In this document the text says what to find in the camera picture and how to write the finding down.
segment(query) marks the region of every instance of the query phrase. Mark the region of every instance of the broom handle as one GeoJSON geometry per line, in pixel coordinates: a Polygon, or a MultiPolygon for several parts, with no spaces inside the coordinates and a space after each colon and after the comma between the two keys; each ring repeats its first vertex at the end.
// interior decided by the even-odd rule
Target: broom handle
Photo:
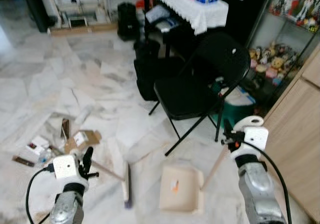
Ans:
{"type": "Polygon", "coordinates": [[[220,166],[221,162],[224,160],[225,155],[228,152],[228,145],[224,145],[218,159],[216,160],[216,162],[214,163],[208,177],[205,179],[205,182],[203,184],[203,186],[200,188],[200,191],[204,191],[206,189],[206,187],[208,186],[211,178],[214,176],[214,174],[216,173],[218,167],[220,166]]]}
{"type": "Polygon", "coordinates": [[[98,162],[92,160],[91,163],[92,163],[92,166],[101,169],[102,171],[104,171],[105,173],[113,176],[114,178],[118,179],[119,181],[121,181],[121,182],[124,182],[124,181],[125,181],[125,179],[124,179],[123,177],[115,174],[114,172],[110,171],[109,169],[107,169],[107,168],[104,167],[103,165],[99,164],[98,162]]]}

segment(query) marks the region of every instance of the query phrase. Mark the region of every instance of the marble floor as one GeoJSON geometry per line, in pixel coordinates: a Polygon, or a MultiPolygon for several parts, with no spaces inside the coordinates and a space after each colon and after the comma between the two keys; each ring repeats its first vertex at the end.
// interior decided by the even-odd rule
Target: marble floor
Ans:
{"type": "MultiPolygon", "coordinates": [[[[215,128],[205,120],[167,158],[177,141],[170,122],[153,102],[144,101],[136,86],[133,43],[116,31],[82,36],[49,37],[30,21],[23,2],[0,0],[0,223],[26,224],[26,189],[38,170],[11,161],[32,138],[41,135],[61,148],[62,118],[77,129],[98,130],[102,139],[93,159],[122,173],[131,166],[133,208],[124,209],[120,183],[103,172],[91,179],[84,194],[84,224],[248,224],[238,188],[237,166],[226,158],[205,193],[202,215],[159,210],[164,165],[193,166],[207,176],[222,147],[215,128]],[[74,120],[86,108],[82,123],[74,120]]],[[[180,121],[183,133],[195,120],[180,121]]],[[[36,223],[53,207],[59,187],[50,173],[39,175],[30,192],[30,212],[36,223]]],[[[295,223],[308,223],[295,204],[295,223]]]]}

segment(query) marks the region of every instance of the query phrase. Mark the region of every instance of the wooden cabinet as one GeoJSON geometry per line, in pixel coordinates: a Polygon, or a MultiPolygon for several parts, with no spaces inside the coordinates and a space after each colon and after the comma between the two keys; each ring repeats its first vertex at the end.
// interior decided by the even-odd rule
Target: wooden cabinet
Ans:
{"type": "Polygon", "coordinates": [[[266,152],[290,194],[320,222],[320,46],[305,65],[265,118],[266,152]]]}

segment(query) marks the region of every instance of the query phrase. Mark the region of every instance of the dustpan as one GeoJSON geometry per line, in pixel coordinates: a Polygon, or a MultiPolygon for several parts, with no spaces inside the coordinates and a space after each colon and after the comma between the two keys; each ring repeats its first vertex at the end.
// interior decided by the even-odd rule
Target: dustpan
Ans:
{"type": "Polygon", "coordinates": [[[227,153],[225,145],[205,181],[202,171],[194,167],[166,165],[162,171],[159,208],[168,212],[202,214],[205,189],[227,153]]]}

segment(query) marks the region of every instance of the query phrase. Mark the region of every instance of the chair backrest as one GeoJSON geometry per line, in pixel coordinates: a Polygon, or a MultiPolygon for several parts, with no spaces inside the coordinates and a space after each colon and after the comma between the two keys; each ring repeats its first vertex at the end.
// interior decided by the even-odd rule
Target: chair backrest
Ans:
{"type": "Polygon", "coordinates": [[[208,75],[223,77],[230,92],[250,69],[248,50],[223,32],[210,34],[200,42],[191,58],[193,67],[197,65],[197,58],[210,65],[209,69],[202,72],[206,78],[208,75]]]}

